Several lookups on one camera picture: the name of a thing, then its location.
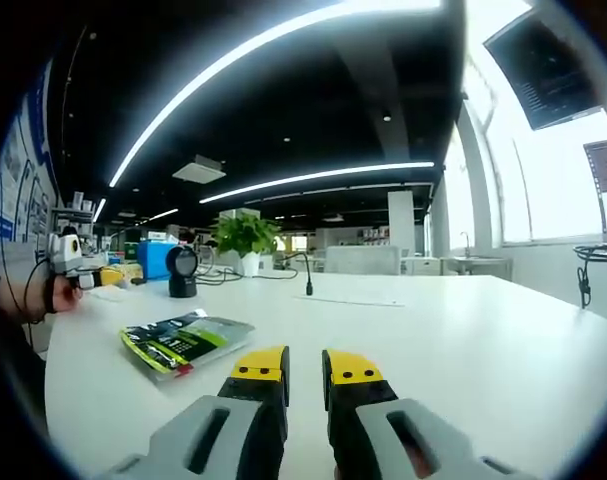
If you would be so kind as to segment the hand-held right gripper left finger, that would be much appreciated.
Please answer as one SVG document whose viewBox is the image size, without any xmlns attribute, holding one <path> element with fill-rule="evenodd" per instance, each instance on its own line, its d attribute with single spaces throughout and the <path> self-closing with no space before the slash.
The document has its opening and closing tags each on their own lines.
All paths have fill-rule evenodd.
<svg viewBox="0 0 607 480">
<path fill-rule="evenodd" d="M 250 352 L 102 479 L 276 479 L 288 436 L 289 348 Z"/>
</svg>

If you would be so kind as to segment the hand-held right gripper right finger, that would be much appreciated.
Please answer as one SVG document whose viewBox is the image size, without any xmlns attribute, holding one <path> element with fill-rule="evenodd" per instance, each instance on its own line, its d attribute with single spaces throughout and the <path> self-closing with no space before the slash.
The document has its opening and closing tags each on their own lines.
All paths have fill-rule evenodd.
<svg viewBox="0 0 607 480">
<path fill-rule="evenodd" d="M 328 439 L 337 479 L 524 479 L 473 452 L 469 438 L 419 402 L 397 396 L 362 355 L 322 352 Z"/>
</svg>

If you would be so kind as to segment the person's left hand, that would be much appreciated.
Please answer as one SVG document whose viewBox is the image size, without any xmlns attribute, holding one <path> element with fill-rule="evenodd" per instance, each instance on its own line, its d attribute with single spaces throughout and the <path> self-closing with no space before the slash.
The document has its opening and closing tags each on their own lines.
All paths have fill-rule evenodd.
<svg viewBox="0 0 607 480">
<path fill-rule="evenodd" d="M 56 276 L 52 283 L 52 312 L 65 313 L 74 310 L 83 297 L 83 291 L 72 285 L 69 278 Z"/>
</svg>

